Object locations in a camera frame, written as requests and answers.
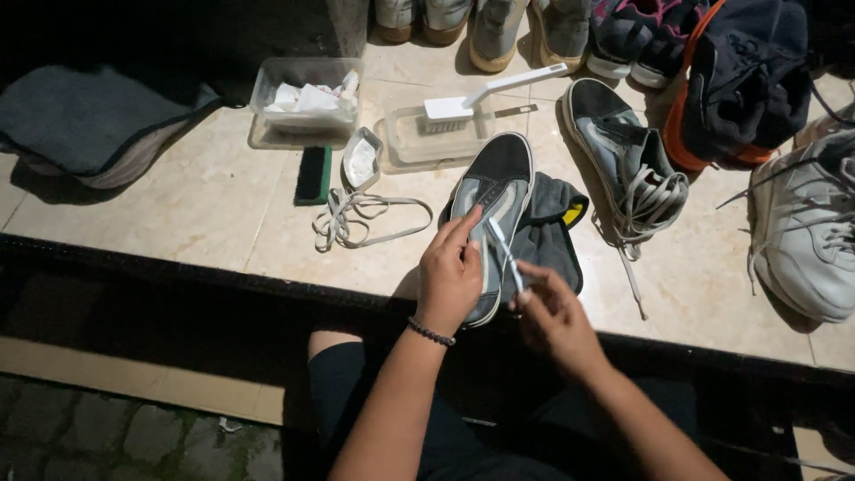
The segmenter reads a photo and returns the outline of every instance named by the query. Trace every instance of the gray shoelace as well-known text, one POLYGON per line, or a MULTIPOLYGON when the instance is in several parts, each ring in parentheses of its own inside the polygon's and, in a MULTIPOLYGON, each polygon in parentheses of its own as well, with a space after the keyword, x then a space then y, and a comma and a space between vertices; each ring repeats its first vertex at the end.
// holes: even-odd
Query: gray shoelace
POLYGON ((649 168, 647 164, 641 164, 638 174, 633 178, 633 181, 629 182, 626 197, 618 203, 619 207, 623 206, 625 215, 615 216, 614 220, 617 237, 621 240, 618 252, 621 254, 623 269, 627 272, 629 287, 633 289, 633 297, 639 306, 641 318, 644 320, 647 320, 648 317, 644 312, 644 307, 641 306, 641 292, 638 282, 635 281, 635 274, 630 261, 641 258, 639 242, 652 237, 660 230, 667 229, 674 223, 677 215, 672 216, 660 225, 653 226, 669 208, 680 202, 680 197, 687 192, 689 185, 688 177, 685 174, 675 172, 664 178, 657 187, 648 185, 636 198, 635 189, 651 174, 655 174, 655 171, 649 168), (642 223, 640 219, 643 217, 646 217, 646 220, 642 223))
POLYGON ((323 211, 315 217, 312 222, 312 229, 315 230, 315 249, 318 252, 328 252, 332 248, 334 242, 338 242, 341 246, 348 249, 356 249, 358 247, 370 246, 380 242, 391 241, 398 237, 415 234, 416 232, 426 229, 433 222, 433 211, 430 205, 425 204, 419 199, 409 199, 405 197, 381 197, 372 193, 363 191, 345 191, 342 188, 333 188, 329 190, 327 198, 327 206, 323 211), (427 222, 421 227, 405 229, 396 234, 383 235, 374 239, 369 239, 371 228, 368 223, 362 219, 350 219, 347 216, 348 211, 355 211, 363 219, 375 219, 389 210, 390 205, 420 205, 425 208, 427 215, 430 217, 427 222), (383 208, 374 214, 368 214, 361 209, 369 207, 383 208), (322 218, 329 215, 329 219, 323 223, 319 223, 322 218), (351 223, 357 223, 365 228, 365 236, 361 240, 351 240, 351 223))
MULTIPOLYGON (((818 159, 815 157, 807 158, 800 160, 796 163, 792 163, 787 167, 778 170, 774 174, 766 177, 760 182, 749 186, 746 190, 736 194, 734 197, 726 200, 723 204, 716 207, 716 209, 721 209, 727 204, 730 204, 734 200, 747 195, 749 192, 754 190, 755 188, 763 185, 764 183, 775 179, 779 175, 783 175, 790 170, 795 170, 803 165, 808 163, 814 163, 818 159)), ((846 172, 846 166, 848 164, 855 164, 855 157, 844 157, 840 161, 840 177, 838 178, 841 186, 841 193, 846 195, 849 199, 855 199, 855 177, 848 174, 846 172)), ((811 201, 828 198, 833 196, 834 193, 818 193, 815 195, 808 195, 802 198, 802 201, 806 204, 811 201)), ((757 295, 757 291, 754 288, 754 283, 757 280, 757 272, 755 270, 755 263, 757 262, 757 258, 761 252, 766 250, 766 247, 771 245, 779 236, 783 235, 785 232, 790 232, 796 229, 807 229, 811 226, 824 224, 824 223, 841 223, 844 224, 843 227, 833 227, 828 230, 828 233, 823 237, 823 240, 826 242, 823 245, 823 248, 833 248, 839 247, 843 252, 855 253, 855 211, 841 212, 840 214, 828 217, 821 217, 818 219, 814 219, 809 222, 800 223, 798 225, 794 225, 792 227, 785 227, 782 229, 778 229, 774 234, 770 235, 766 242, 760 245, 756 251, 752 252, 751 257, 748 259, 748 278, 751 280, 751 292, 753 295, 757 295)))

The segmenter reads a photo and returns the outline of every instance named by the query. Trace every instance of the toothbrush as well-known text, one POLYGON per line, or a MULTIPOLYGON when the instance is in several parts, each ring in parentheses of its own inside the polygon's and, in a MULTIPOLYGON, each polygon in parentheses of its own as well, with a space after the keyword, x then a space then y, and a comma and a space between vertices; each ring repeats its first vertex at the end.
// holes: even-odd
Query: toothbrush
POLYGON ((522 285, 522 276, 520 276, 520 271, 516 267, 516 259, 514 258, 514 255, 510 253, 510 247, 508 247, 507 242, 504 240, 502 228, 498 226, 498 223, 492 217, 489 217, 486 220, 486 223, 490 226, 490 232, 492 233, 493 238, 502 247, 505 257, 508 259, 508 262, 510 262, 510 272, 514 275, 514 284, 516 285, 516 291, 522 292, 522 290, 525 288, 522 285))
POLYGON ((564 74, 567 74, 567 65, 556 63, 549 67, 538 68, 504 79, 490 80, 468 97, 429 98, 424 102, 427 112, 425 129, 432 134, 464 128, 466 122, 472 120, 475 115, 473 107, 480 104, 491 93, 502 92, 564 74))

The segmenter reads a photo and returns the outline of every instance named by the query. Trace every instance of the brush handle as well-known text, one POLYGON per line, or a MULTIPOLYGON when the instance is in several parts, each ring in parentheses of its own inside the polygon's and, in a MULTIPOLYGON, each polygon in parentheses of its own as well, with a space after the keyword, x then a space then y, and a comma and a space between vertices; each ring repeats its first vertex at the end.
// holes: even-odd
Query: brush handle
POLYGON ((524 74, 490 80, 479 88, 478 92, 466 97, 466 100, 463 100, 460 106, 464 109, 471 109, 473 105, 480 104, 491 93, 503 92, 514 87, 533 84, 534 82, 551 79, 552 77, 560 77, 564 74, 567 74, 567 65, 556 63, 555 65, 538 68, 524 74))

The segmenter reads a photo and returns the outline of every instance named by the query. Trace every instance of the tile floor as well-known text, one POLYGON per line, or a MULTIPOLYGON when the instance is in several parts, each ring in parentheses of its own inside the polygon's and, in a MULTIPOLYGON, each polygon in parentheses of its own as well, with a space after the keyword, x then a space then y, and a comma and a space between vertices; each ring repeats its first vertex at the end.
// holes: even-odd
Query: tile floor
MULTIPOLYGON (((518 52, 504 74, 540 66, 532 60, 537 39, 531 31, 524 21, 518 52)), ((487 78, 469 64, 467 42, 465 32, 445 48, 419 39, 395 46, 371 39, 364 54, 362 124, 382 132, 382 101, 391 92, 487 78)), ((650 315, 650 320, 641 321, 618 253, 599 233, 602 227, 608 234, 610 224, 600 221, 610 215, 602 187, 560 120, 557 101, 573 79, 585 74, 583 69, 567 78, 518 87, 495 96, 493 102, 497 109, 532 105, 528 113, 499 119, 497 132, 525 133, 538 169, 569 181, 592 198, 588 218, 571 231, 571 237, 585 274, 581 298, 595 327, 855 371, 852 321, 803 334, 803 329, 781 319, 765 295, 752 296, 746 275, 746 203, 742 199, 715 209, 746 186, 747 172, 707 169, 693 183, 679 220, 644 244, 644 258, 634 263, 650 315)), ((817 85, 834 108, 855 98, 843 80, 826 76, 817 85)), ((661 125, 667 92, 626 81, 614 88, 645 121, 661 125)), ((811 118, 821 114, 814 100, 811 118)), ((166 151, 140 180, 114 198, 90 205, 25 193, 10 185, 15 158, 2 156, 3 232, 414 299, 418 259, 464 168, 382 176, 370 192, 426 201, 433 209, 431 225, 403 239, 356 251, 334 246, 321 254, 315 251, 310 227, 320 208, 292 205, 300 153, 251 148, 252 122, 246 109, 217 111, 166 151)), ((341 185, 341 157, 341 150, 333 154, 331 187, 341 185)), ((383 159, 384 170, 391 162, 383 159)), ((419 207, 393 207, 371 222, 371 235, 390 234, 427 219, 419 207)))

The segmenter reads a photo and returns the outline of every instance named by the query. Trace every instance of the black shorts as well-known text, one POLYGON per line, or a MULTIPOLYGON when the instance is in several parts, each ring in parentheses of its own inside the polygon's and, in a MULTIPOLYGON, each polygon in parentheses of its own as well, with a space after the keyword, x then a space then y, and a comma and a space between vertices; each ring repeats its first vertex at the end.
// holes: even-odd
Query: black shorts
MULTIPOLYGON (((327 463, 334 460, 356 421, 385 358, 362 342, 329 347, 309 361, 315 420, 327 463)), ((698 427, 694 390, 690 384, 662 379, 634 379, 636 384, 692 439, 698 427)), ((577 479, 602 478, 607 472, 627 476, 620 443, 609 422, 583 389, 568 388, 514 426, 514 454, 535 458, 577 479)), ((442 398, 434 395, 427 422, 418 478, 465 458, 494 453, 442 398)))

